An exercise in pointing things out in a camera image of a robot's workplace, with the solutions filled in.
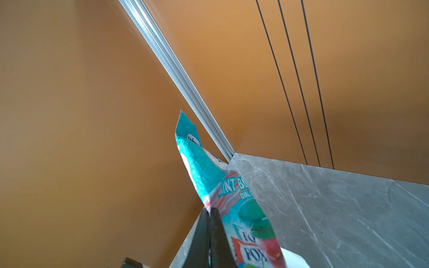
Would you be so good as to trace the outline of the floral paper gift bag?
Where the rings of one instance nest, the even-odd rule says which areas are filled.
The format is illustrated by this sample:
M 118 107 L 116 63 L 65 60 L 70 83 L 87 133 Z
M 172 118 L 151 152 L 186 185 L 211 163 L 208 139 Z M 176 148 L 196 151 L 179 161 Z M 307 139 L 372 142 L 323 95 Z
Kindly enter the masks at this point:
M 281 248 L 281 251 L 284 256 L 287 268 L 310 268 L 303 257 L 284 248 Z

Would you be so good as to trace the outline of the teal snack bag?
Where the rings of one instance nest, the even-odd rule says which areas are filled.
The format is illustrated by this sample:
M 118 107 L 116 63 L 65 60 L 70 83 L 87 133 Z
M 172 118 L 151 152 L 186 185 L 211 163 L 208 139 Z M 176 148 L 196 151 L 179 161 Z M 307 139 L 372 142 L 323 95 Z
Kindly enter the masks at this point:
M 201 145 L 196 126 L 181 112 L 175 140 L 203 207 L 220 212 L 238 268 L 285 268 L 281 247 L 267 216 L 243 177 Z

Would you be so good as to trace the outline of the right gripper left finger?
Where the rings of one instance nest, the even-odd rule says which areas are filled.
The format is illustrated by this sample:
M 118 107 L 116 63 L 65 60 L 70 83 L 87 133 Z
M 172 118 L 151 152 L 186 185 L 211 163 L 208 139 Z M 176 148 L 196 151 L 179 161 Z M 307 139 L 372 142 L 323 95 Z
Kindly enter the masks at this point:
M 183 268 L 210 267 L 210 214 L 203 208 Z

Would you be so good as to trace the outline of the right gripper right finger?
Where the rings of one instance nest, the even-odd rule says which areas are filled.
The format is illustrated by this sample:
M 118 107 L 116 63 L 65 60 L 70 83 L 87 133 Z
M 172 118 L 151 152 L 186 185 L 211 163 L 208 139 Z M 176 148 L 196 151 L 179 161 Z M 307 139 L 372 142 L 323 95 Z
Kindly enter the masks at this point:
M 220 212 L 212 208 L 210 212 L 210 264 L 211 268 L 237 268 L 225 233 Z

